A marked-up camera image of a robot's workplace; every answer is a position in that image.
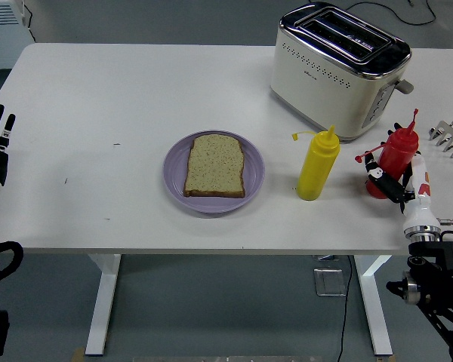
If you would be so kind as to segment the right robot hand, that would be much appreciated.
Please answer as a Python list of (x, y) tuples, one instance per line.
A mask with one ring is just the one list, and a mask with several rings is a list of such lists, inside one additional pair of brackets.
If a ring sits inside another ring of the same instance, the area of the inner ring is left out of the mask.
[(378, 146), (379, 159), (370, 150), (356, 157), (365, 163), (366, 189), (375, 198), (387, 198), (400, 206), (405, 216), (403, 231), (411, 241), (435, 241), (441, 234), (440, 222), (431, 211), (431, 189), (426, 162), (418, 151), (415, 122), (399, 124)]

